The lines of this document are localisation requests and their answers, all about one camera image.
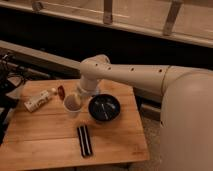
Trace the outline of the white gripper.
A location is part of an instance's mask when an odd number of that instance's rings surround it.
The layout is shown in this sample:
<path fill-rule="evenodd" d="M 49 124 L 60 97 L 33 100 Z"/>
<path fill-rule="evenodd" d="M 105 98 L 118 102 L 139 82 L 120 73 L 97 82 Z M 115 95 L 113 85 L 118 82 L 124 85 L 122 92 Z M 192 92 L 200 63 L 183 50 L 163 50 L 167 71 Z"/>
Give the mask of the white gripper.
<path fill-rule="evenodd" d="M 71 94 L 72 103 L 80 106 L 81 105 L 81 97 L 89 97 L 93 95 L 97 95 L 100 92 L 98 87 L 99 81 L 94 79 L 88 79 L 86 77 L 81 77 L 79 82 L 77 83 L 77 93 Z"/>

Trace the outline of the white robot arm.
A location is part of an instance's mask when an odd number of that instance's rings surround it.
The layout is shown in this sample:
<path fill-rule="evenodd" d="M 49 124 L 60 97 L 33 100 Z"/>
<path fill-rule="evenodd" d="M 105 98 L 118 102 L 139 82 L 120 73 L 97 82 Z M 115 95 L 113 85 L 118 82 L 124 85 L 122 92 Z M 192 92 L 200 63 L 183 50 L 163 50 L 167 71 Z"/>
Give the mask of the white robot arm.
<path fill-rule="evenodd" d="M 135 87 L 161 102 L 159 171 L 213 171 L 213 71 L 171 65 L 112 64 L 105 55 L 78 65 L 81 99 L 102 79 Z"/>

